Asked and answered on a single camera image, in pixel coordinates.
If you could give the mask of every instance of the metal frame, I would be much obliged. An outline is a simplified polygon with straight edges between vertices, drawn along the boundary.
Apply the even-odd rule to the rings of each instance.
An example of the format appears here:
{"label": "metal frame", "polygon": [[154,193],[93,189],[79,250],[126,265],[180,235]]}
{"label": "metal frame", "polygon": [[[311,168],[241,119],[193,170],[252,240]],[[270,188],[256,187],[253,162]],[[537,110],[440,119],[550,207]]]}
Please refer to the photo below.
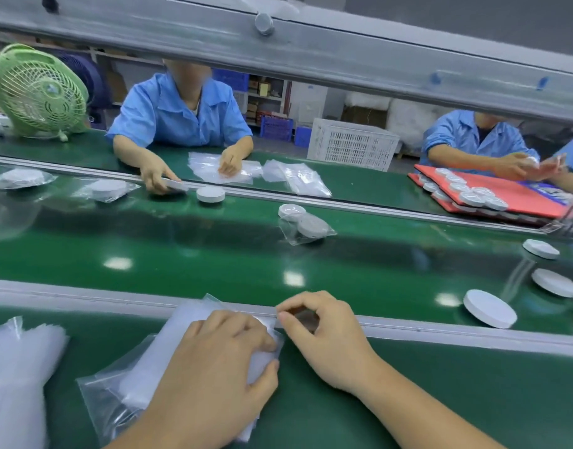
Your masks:
{"label": "metal frame", "polygon": [[[185,298],[0,280],[0,306],[169,318]],[[275,317],[273,307],[226,303],[236,311]],[[573,336],[394,318],[357,316],[367,337],[573,356]]]}
{"label": "metal frame", "polygon": [[[94,176],[98,178],[113,178],[131,182],[141,182],[141,177],[130,173],[110,172],[106,170],[97,170],[86,167],[75,167],[69,165],[52,164],[49,162],[39,162],[35,160],[17,159],[12,157],[0,156],[0,165],[11,165],[21,167],[33,167],[50,172],[67,173],[79,176]],[[205,182],[187,181],[183,183],[187,188],[199,189],[208,186]],[[396,210],[393,208],[384,208],[382,206],[363,205],[360,203],[340,202],[336,200],[319,199],[314,197],[304,197],[287,193],[279,193],[265,190],[254,190],[244,187],[220,186],[226,192],[226,195],[253,198],[259,200],[270,200],[273,202],[296,203],[298,205],[309,205],[317,208],[327,208],[330,210],[360,212],[363,214],[374,214],[388,217],[398,217],[404,219],[413,219],[421,221],[438,222],[450,225],[460,225],[465,227],[485,228],[505,232],[522,233],[522,234],[540,234],[540,229],[521,227],[514,225],[497,224],[493,222],[471,221],[451,216],[428,214],[424,212]]]}
{"label": "metal frame", "polygon": [[[446,36],[455,39],[447,48],[434,31],[395,34],[393,22],[309,6],[272,5],[273,34],[263,36],[254,6],[234,0],[223,7],[202,0],[58,0],[59,14],[46,13],[40,1],[0,0],[0,29],[573,123],[573,57],[458,35]],[[348,24],[351,31],[343,30]],[[502,54],[493,52],[499,48]]]}

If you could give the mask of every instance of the shirt collar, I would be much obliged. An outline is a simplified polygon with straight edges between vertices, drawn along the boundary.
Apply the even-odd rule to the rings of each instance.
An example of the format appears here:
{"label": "shirt collar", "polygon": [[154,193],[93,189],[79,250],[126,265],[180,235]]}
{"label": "shirt collar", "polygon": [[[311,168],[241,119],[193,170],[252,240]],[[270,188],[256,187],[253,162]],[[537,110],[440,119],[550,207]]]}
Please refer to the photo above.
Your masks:
{"label": "shirt collar", "polygon": [[[474,112],[469,111],[469,110],[462,110],[461,114],[459,115],[459,121],[461,122],[461,124],[464,124],[468,128],[470,128],[470,129],[475,128],[477,131],[476,120],[474,118]],[[503,132],[504,129],[505,129],[505,122],[504,121],[499,121],[494,126],[494,128],[492,128],[492,130],[494,132],[496,132],[497,134],[500,134],[501,132]]]}
{"label": "shirt collar", "polygon": [[[169,72],[163,74],[159,79],[160,95],[159,95],[159,108],[166,110],[168,112],[184,112],[188,109],[184,101],[180,98],[178,89],[174,79]],[[203,106],[217,105],[221,102],[227,102],[224,100],[220,92],[218,91],[215,82],[209,78],[204,84],[201,90],[201,99],[199,102],[199,109]]]}

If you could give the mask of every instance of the worker's left hand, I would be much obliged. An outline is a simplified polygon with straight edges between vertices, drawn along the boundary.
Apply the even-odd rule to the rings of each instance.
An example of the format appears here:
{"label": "worker's left hand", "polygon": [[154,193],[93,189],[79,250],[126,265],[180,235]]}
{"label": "worker's left hand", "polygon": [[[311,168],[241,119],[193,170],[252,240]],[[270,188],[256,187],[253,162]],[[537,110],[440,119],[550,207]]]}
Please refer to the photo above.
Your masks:
{"label": "worker's left hand", "polygon": [[250,315],[215,311],[206,321],[194,322],[147,410],[122,437],[140,441],[133,447],[224,447],[255,420],[276,390],[277,360],[247,384],[251,355],[275,349],[265,326]]}
{"label": "worker's left hand", "polygon": [[530,181],[543,181],[563,172],[565,166],[565,154],[553,156],[540,162],[537,168],[526,169],[526,179]]}
{"label": "worker's left hand", "polygon": [[220,168],[218,172],[226,176],[234,176],[243,168],[243,160],[237,154],[236,145],[226,148],[220,157]]}

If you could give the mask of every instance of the stack of plastic bags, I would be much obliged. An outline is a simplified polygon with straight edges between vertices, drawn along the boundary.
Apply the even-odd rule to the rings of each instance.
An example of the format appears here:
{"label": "stack of plastic bags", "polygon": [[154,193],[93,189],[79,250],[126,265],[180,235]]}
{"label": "stack of plastic bags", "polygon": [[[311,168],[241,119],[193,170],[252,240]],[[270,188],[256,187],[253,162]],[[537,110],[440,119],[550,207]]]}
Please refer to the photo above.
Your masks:
{"label": "stack of plastic bags", "polygon": [[204,152],[189,153],[189,168],[205,182],[214,184],[227,184],[229,182],[242,182],[253,184],[253,178],[262,174],[261,164],[254,160],[243,160],[243,168],[234,176],[220,174],[220,155],[206,154]]}
{"label": "stack of plastic bags", "polygon": [[290,190],[297,195],[326,198],[332,196],[319,173],[307,164],[285,164],[273,159],[268,160],[263,167],[263,177],[268,182],[286,181]]}
{"label": "stack of plastic bags", "polygon": [[[93,377],[77,381],[101,445],[109,444],[130,427],[153,398],[159,381],[187,328],[193,321],[206,320],[214,310],[227,307],[210,294],[200,301],[181,304],[157,336],[149,336],[139,346]],[[275,318],[259,318],[276,340],[274,353],[254,353],[247,382],[254,383],[268,363],[277,358],[284,342],[274,331]],[[238,436],[246,442],[257,419]]]}
{"label": "stack of plastic bags", "polygon": [[43,386],[67,342],[59,326],[24,331],[21,317],[0,326],[0,449],[48,447]]}

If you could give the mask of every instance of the blue plastic crate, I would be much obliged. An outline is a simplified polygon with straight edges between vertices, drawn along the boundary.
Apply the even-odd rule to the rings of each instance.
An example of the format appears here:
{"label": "blue plastic crate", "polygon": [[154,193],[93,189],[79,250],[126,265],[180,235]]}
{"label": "blue plastic crate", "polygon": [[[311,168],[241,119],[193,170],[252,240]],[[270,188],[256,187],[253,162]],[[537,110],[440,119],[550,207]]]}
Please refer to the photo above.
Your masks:
{"label": "blue plastic crate", "polygon": [[225,69],[212,69],[211,73],[214,80],[225,83],[234,91],[246,93],[249,90],[249,74]]}
{"label": "blue plastic crate", "polygon": [[264,116],[261,119],[260,137],[290,142],[293,121],[290,118]]}
{"label": "blue plastic crate", "polygon": [[295,131],[295,146],[309,148],[309,142],[312,139],[312,128],[299,126]]}

